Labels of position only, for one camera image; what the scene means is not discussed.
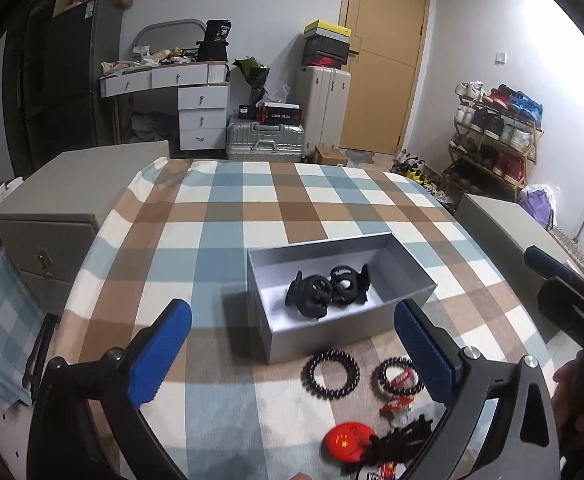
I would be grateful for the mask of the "person right hand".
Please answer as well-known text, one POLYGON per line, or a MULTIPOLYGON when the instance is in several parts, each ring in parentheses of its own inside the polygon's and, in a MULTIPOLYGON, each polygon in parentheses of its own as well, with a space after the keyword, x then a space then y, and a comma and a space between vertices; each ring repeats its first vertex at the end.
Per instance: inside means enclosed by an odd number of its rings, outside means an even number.
POLYGON ((584 469, 584 350, 553 375, 556 388, 552 398, 555 426, 565 468, 584 469))

